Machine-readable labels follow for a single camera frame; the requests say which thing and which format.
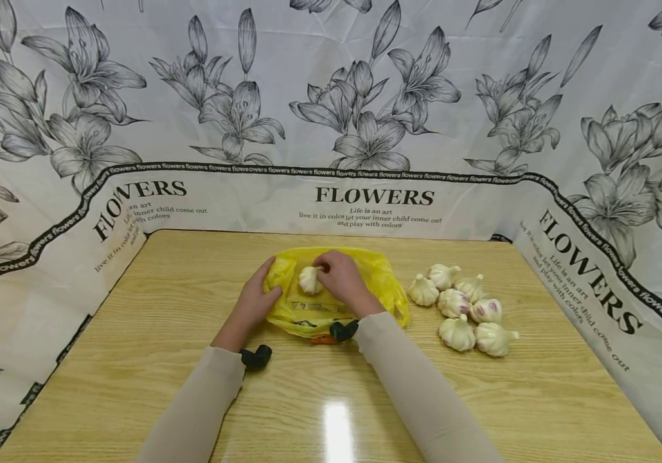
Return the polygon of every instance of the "white backdrop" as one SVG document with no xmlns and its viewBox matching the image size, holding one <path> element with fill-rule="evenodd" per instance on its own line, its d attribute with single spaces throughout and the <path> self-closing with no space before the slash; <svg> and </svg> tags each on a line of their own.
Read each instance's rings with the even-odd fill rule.
<svg viewBox="0 0 662 463">
<path fill-rule="evenodd" d="M 511 240 L 662 440 L 662 0 L 68 3 L 0 0 L 0 446 L 162 228 Z"/>
</svg>

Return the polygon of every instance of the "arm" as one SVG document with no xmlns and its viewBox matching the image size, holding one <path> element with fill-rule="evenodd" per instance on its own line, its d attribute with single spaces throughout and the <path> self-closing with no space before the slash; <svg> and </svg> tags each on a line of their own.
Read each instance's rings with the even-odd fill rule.
<svg viewBox="0 0 662 463">
<path fill-rule="evenodd" d="M 208 347 L 138 453 L 136 463 L 205 463 L 244 381 L 240 355 Z"/>
<path fill-rule="evenodd" d="M 359 318 L 355 340 L 428 463 L 502 463 L 463 401 L 366 288 L 354 259 L 337 251 L 313 265 L 323 286 Z"/>
<path fill-rule="evenodd" d="M 203 352 L 195 370 L 156 421 L 136 463 L 205 463 L 213 453 L 220 425 L 244 381 L 242 350 L 255 325 L 282 294 L 279 287 L 264 294 L 262 282 L 274 258 L 244 284 L 233 311 Z"/>
<path fill-rule="evenodd" d="M 503 463 L 467 406 L 390 313 L 367 316 L 355 335 L 428 463 Z"/>
</svg>

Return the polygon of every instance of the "wood grain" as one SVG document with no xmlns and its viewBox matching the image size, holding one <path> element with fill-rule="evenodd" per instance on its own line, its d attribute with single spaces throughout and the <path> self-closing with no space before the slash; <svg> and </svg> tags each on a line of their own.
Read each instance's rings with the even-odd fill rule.
<svg viewBox="0 0 662 463">
<path fill-rule="evenodd" d="M 442 317 L 413 304 L 407 333 L 507 462 L 662 462 L 661 444 L 511 245 L 167 230 L 145 244 L 0 463 L 132 461 L 245 280 L 301 246 L 379 251 L 405 287 L 437 262 L 485 275 L 503 325 L 521 333 L 508 357 L 449 350 L 435 335 Z M 246 376 L 211 462 L 422 461 L 354 342 L 310 346 L 266 326 L 250 347 L 262 343 L 272 360 Z"/>
</svg>

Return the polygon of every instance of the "garlic in hand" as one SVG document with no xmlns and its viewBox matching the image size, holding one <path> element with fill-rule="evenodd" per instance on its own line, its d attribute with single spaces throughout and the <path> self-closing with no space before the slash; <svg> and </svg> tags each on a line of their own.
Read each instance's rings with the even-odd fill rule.
<svg viewBox="0 0 662 463">
<path fill-rule="evenodd" d="M 470 317 L 476 323 L 491 322 L 501 325 L 503 308 L 497 299 L 481 299 L 472 306 Z"/>
<path fill-rule="evenodd" d="M 298 277 L 298 283 L 300 289 L 309 296 L 318 294 L 323 290 L 323 285 L 318 281 L 318 268 L 316 267 L 303 268 L 300 277 Z"/>
<path fill-rule="evenodd" d="M 474 329 L 477 339 L 478 350 L 492 357 L 503 357 L 508 354 L 508 345 L 511 341 L 518 340 L 519 335 L 515 331 L 507 331 L 497 323 L 480 323 Z"/>
<path fill-rule="evenodd" d="M 474 278 L 459 278 L 457 279 L 457 283 L 454 283 L 454 287 L 465 293 L 465 296 L 467 296 L 469 301 L 473 304 L 486 297 L 485 291 L 483 289 L 482 275 L 478 275 Z"/>
<path fill-rule="evenodd" d="M 459 318 L 444 320 L 439 325 L 439 337 L 444 345 L 460 352 L 472 349 L 476 342 L 472 328 L 467 323 L 467 315 L 463 313 Z"/>
<path fill-rule="evenodd" d="M 459 268 L 456 265 L 453 267 L 447 267 L 444 264 L 435 264 L 432 268 L 429 268 L 427 277 L 434 282 L 439 291 L 444 291 L 444 289 L 454 286 L 454 277 L 461 270 L 462 268 Z"/>
<path fill-rule="evenodd" d="M 461 314 L 470 311 L 467 296 L 462 291 L 452 288 L 439 294 L 439 301 L 436 306 L 442 312 L 442 315 L 447 318 L 459 318 Z"/>
<path fill-rule="evenodd" d="M 439 297 L 439 289 L 434 286 L 434 282 L 419 273 L 408 288 L 408 295 L 416 305 L 429 307 Z"/>
</svg>

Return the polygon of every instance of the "left hand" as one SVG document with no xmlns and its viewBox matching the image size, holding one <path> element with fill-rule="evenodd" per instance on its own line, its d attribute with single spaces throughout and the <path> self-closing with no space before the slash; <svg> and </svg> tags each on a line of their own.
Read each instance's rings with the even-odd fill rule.
<svg viewBox="0 0 662 463">
<path fill-rule="evenodd" d="M 220 347 L 230 352 L 239 352 L 244 348 L 246 341 L 255 326 L 267 317 L 274 303 L 282 295 L 281 287 L 274 287 L 272 291 L 264 293 L 264 278 L 274 263 L 274 257 L 267 259 L 251 278 L 244 284 L 233 311 L 223 323 L 223 327 L 215 336 L 213 347 Z"/>
</svg>

